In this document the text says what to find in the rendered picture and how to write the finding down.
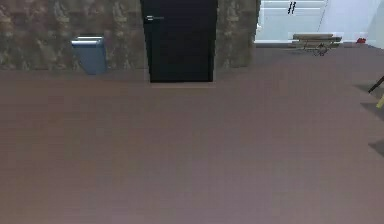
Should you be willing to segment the black room door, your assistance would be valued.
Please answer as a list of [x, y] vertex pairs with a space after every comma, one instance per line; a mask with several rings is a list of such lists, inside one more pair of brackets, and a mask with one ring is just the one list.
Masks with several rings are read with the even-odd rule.
[[[152, 83], [213, 80], [218, 0], [140, 0]], [[146, 20], [146, 16], [163, 20]]]

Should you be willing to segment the blue grey waste bin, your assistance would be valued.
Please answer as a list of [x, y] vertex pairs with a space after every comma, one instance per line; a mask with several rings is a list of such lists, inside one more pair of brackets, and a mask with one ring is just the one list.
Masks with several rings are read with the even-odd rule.
[[78, 36], [71, 40], [71, 46], [81, 68], [88, 75], [107, 71], [106, 49], [102, 36]]

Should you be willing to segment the white cupboard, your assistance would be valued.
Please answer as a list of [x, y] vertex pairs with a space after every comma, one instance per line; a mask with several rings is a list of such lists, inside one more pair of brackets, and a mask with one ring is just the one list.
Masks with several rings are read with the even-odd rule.
[[[296, 2], [293, 14], [287, 14], [291, 2]], [[284, 43], [294, 34], [319, 31], [326, 0], [261, 0], [256, 43]]]

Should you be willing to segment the low wooden table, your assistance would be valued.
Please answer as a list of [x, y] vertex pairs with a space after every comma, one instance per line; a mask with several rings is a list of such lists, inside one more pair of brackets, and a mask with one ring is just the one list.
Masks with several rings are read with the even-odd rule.
[[294, 34], [288, 47], [312, 52], [315, 56], [324, 56], [330, 49], [337, 48], [341, 40], [341, 37], [333, 34]]

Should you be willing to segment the black and yellow chair leg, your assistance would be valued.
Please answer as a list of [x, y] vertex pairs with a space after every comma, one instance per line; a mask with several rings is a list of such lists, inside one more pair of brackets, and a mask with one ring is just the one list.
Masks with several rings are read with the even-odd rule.
[[[375, 89], [377, 89], [382, 83], [384, 82], [384, 75], [368, 90], [368, 93], [373, 92]], [[380, 109], [384, 106], [384, 94], [379, 99], [378, 103], [376, 104], [376, 108]]]

